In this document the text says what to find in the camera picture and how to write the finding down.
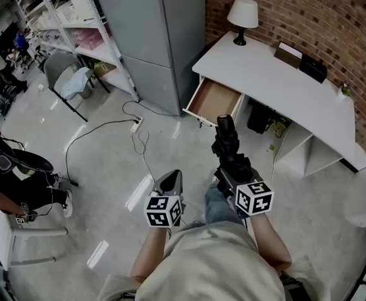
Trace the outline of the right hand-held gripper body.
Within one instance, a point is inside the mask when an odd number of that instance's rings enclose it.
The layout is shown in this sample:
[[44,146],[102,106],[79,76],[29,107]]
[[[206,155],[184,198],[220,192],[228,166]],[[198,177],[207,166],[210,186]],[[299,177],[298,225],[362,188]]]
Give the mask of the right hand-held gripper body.
[[269,212],[274,199],[274,191],[254,169],[245,172],[245,181],[236,181],[222,168],[214,174],[217,188],[233,207],[240,220]]

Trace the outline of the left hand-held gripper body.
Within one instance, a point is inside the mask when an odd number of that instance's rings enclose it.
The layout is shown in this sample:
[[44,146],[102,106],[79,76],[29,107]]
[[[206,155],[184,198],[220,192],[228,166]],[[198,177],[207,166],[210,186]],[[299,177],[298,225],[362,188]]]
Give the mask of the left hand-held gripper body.
[[182,196],[147,196],[144,200],[144,215],[152,228],[180,226],[183,210]]

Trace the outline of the white drawer with brown bottom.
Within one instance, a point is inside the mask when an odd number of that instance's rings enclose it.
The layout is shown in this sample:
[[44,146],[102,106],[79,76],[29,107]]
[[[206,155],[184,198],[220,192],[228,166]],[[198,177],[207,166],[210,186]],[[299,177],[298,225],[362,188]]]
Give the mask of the white drawer with brown bottom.
[[200,83],[183,111],[215,127],[220,115],[230,115],[236,120],[244,98],[243,93],[200,76]]

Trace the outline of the person's right forearm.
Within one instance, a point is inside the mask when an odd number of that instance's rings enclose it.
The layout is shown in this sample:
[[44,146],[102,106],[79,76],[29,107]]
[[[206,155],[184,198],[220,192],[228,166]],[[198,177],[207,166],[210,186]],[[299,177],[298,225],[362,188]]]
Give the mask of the person's right forearm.
[[292,265],[292,258],[265,213],[253,215],[250,222],[259,254],[278,274]]

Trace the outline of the black electronic box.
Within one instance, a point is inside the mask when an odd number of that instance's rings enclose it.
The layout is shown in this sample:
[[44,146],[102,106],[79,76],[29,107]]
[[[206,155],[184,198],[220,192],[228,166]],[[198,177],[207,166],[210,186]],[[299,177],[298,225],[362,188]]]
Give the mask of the black electronic box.
[[248,101],[248,104],[251,111],[247,119],[247,128],[257,134],[263,134],[276,116],[276,111],[252,99]]

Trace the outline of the white desk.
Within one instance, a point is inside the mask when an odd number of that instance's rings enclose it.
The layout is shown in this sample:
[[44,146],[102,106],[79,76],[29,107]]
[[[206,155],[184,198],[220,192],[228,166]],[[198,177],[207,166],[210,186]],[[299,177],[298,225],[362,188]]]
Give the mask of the white desk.
[[366,152],[355,141],[353,100],[328,80],[318,83],[274,57],[273,48],[235,33],[220,38],[192,67],[292,120],[277,163],[309,176],[344,159],[356,171],[366,168]]

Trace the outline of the person's blue jeans legs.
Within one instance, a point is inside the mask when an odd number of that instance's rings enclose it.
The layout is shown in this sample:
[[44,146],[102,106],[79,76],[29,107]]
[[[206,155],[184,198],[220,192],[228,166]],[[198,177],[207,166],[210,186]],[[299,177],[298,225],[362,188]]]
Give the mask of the person's blue jeans legs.
[[228,221],[243,226],[243,222],[230,207],[224,194],[218,190],[217,184],[217,181],[212,182],[205,193],[205,223]]

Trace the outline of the white power strip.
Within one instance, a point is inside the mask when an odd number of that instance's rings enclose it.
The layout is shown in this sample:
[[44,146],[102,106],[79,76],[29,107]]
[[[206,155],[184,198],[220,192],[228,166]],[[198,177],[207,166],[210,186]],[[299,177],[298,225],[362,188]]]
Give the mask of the white power strip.
[[131,132],[132,132],[132,134],[135,134],[138,130],[139,130],[139,128],[141,127],[141,125],[142,125],[142,123],[143,123],[143,118],[142,117],[137,117],[137,118],[135,118],[135,120],[134,120],[134,124],[133,124],[133,126],[131,127]]

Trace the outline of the person's cream shirt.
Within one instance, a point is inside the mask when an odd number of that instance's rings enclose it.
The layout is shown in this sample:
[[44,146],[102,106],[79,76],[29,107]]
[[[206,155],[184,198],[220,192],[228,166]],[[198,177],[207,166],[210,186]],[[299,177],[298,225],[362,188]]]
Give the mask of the person's cream shirt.
[[282,282],[246,229],[223,221],[175,234],[143,283],[109,275],[97,301],[331,301],[307,258],[287,274]]

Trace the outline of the light blue cloth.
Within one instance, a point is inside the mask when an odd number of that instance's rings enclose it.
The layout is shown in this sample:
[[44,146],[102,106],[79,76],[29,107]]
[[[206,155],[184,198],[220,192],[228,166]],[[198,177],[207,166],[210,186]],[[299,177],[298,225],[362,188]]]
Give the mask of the light blue cloth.
[[65,100],[71,100],[78,93],[82,93],[92,75],[93,70],[87,67],[79,68],[72,73],[70,79],[62,86],[60,96]]

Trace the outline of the grey metal cabinet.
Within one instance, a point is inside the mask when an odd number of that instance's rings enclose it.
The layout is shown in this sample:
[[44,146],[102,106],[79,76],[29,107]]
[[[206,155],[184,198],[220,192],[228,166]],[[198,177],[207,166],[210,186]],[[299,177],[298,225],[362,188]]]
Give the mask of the grey metal cabinet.
[[99,0],[139,98],[181,115],[198,85],[205,0]]

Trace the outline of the brown box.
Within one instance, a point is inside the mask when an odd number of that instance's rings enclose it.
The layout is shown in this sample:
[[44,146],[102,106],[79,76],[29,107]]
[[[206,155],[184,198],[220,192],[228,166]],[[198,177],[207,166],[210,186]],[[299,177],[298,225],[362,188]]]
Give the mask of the brown box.
[[297,49],[280,41],[274,52],[274,57],[292,66],[293,68],[298,69],[303,54]]

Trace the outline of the grey chair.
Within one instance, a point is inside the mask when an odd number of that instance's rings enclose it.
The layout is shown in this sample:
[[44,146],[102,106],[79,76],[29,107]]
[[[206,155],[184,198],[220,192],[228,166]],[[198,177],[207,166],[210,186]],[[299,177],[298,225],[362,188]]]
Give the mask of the grey chair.
[[43,69],[48,82],[49,90],[53,92],[56,97],[61,100],[73,113],[78,115],[84,122],[88,122],[87,118],[85,118],[75,107],[69,104],[70,100],[65,100],[60,96],[60,90],[62,86],[70,79],[72,73],[81,67],[87,67],[93,70],[93,75],[88,80],[85,90],[82,93],[78,93],[76,96],[79,96],[82,99],[88,99],[92,94],[92,90],[95,88],[94,79],[98,81],[98,83],[107,93],[110,93],[110,90],[106,87],[98,74],[96,74],[94,69],[84,61],[82,56],[72,53],[55,53],[47,58]]

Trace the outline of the white shelf rack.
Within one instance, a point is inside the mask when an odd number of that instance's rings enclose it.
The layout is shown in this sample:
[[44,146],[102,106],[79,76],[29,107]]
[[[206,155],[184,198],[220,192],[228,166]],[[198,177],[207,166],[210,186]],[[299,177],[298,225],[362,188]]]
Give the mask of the white shelf rack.
[[26,25],[43,45],[112,65],[103,80],[138,100],[99,0],[16,0]]

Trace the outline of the white shade table lamp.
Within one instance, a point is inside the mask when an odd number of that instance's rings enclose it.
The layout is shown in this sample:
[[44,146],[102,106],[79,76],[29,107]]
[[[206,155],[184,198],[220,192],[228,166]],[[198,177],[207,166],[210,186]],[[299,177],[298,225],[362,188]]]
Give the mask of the white shade table lamp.
[[235,0],[227,16],[227,21],[239,29],[233,42],[245,46],[245,29],[254,29],[259,25],[258,3],[253,0]]

